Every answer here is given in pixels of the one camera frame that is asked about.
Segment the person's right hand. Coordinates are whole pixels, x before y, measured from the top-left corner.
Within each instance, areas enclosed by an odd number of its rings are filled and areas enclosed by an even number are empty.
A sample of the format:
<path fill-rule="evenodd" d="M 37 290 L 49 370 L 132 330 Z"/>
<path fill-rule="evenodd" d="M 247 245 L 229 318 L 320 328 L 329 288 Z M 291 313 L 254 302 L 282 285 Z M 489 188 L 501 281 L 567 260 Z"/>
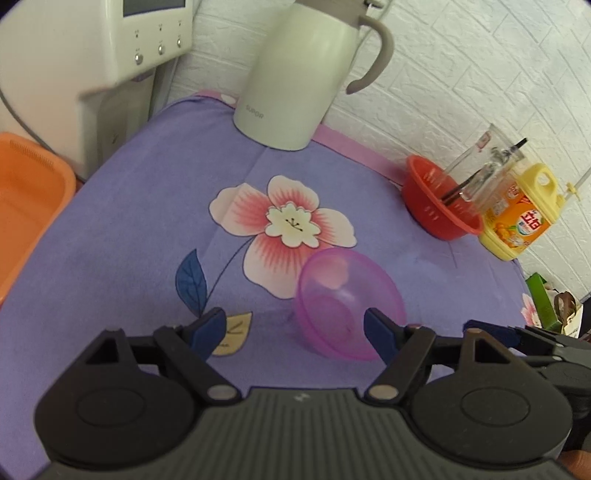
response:
<path fill-rule="evenodd" d="M 563 452 L 560 457 L 562 465 L 577 479 L 591 480 L 591 453 L 587 451 Z"/>

